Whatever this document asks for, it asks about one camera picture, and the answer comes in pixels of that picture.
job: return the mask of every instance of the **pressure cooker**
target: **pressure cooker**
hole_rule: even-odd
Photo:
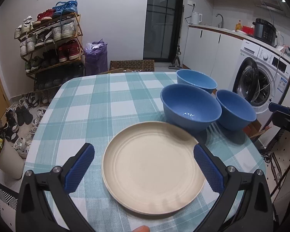
[[[261,18],[257,18],[256,22],[252,24],[254,25],[254,38],[274,47],[276,39],[276,28],[274,25]]]

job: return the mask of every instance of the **bowl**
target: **bowl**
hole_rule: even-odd
[[[167,121],[187,131],[203,131],[221,115],[218,101],[192,85],[168,85],[162,89],[160,98]]]
[[[189,84],[209,93],[212,93],[217,88],[217,83],[208,75],[194,70],[181,69],[176,72],[178,84]]]
[[[218,90],[216,98],[222,115],[218,122],[226,129],[237,131],[257,119],[257,114],[247,100],[229,90]]]

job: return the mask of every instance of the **screw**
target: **screw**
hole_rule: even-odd
[[[229,167],[228,167],[228,171],[229,171],[230,173],[235,172],[235,167],[234,167],[234,166],[229,166]]]
[[[32,173],[33,173],[32,170],[28,170],[28,171],[25,172],[25,175],[26,175],[26,176],[30,176],[30,175],[32,175]]]
[[[54,168],[53,168],[53,172],[54,172],[54,173],[59,173],[60,171],[61,171],[61,167],[58,167],[58,166],[57,166],[57,167],[54,167]]]
[[[260,176],[262,176],[262,175],[263,175],[263,172],[262,172],[262,170],[260,170],[260,169],[257,169],[257,175],[260,175]]]

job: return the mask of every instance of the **checkered tablecloth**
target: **checkered tablecloth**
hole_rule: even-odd
[[[160,92],[176,83],[175,72],[116,73],[74,78],[65,83],[50,104],[35,134],[25,171],[49,172],[74,156],[85,142],[93,144],[95,158],[76,192],[70,197],[97,232],[131,231],[147,225],[151,232],[191,232],[208,213],[218,197],[206,182],[202,192],[188,206],[171,217],[143,219],[126,212],[104,186],[101,160],[109,141],[122,129],[143,121],[165,121]],[[212,124],[197,139],[239,171],[265,172],[265,164],[249,138],[242,132],[228,132]],[[239,204],[239,193],[229,214]],[[47,195],[58,223],[65,223]]]

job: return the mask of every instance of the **white wall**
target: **white wall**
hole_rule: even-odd
[[[214,0],[212,26],[215,27],[218,27],[218,24],[221,25],[221,16],[216,17],[217,13],[223,15],[223,27],[228,30],[234,30],[239,20],[245,26],[251,26],[256,18],[262,18],[272,23],[270,12],[255,6],[250,0]],[[284,37],[285,44],[290,46],[290,18],[276,12],[271,12],[271,16],[276,29]]]
[[[194,11],[203,14],[203,21],[201,24],[210,25],[212,23],[214,0],[190,0],[190,1],[196,2]],[[183,63],[183,59],[184,59],[186,42],[187,42],[187,37],[188,37],[188,26],[189,26],[185,18],[191,16],[191,12],[193,9],[193,6],[188,5],[187,2],[188,0],[184,0],[185,10],[184,10],[182,32],[181,32],[181,39],[180,39],[180,47],[181,47],[182,54],[179,57],[181,63]]]
[[[14,31],[24,18],[36,16],[67,0],[5,0],[0,7],[0,64],[11,97],[33,90],[19,55]],[[83,45],[103,38],[108,61],[143,59],[147,0],[77,0]]]

